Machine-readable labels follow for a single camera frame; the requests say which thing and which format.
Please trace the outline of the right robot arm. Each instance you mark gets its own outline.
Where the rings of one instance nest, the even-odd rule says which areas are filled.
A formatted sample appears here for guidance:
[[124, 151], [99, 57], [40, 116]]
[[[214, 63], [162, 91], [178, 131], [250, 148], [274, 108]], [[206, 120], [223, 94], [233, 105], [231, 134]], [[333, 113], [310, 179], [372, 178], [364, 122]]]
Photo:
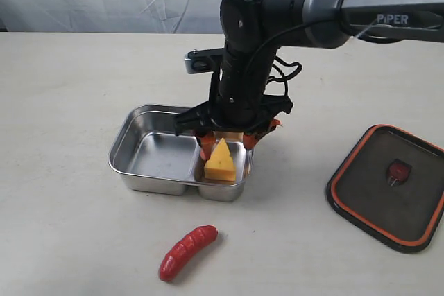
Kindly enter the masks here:
[[220, 20], [223, 48], [185, 58], [189, 73], [211, 73], [209, 98], [175, 119], [176, 133], [192, 131], [205, 160], [217, 132], [240, 133], [251, 149], [291, 111], [287, 94], [265, 94], [271, 70], [284, 66], [281, 47], [335, 49], [351, 37], [443, 41], [443, 0], [222, 0]]

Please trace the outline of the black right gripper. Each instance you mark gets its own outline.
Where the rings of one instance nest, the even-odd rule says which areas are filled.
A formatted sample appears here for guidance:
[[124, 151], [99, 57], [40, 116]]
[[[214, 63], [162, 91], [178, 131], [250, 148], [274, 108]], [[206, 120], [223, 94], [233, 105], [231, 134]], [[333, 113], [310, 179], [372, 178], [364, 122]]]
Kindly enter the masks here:
[[275, 116], [291, 112], [293, 102], [287, 93], [264, 93], [277, 50], [267, 47], [249, 63], [252, 54], [224, 47], [220, 70], [212, 72], [208, 100], [175, 116], [175, 133], [193, 131], [202, 160], [212, 154], [213, 131], [247, 132], [242, 141], [246, 150], [252, 150], [282, 125]]

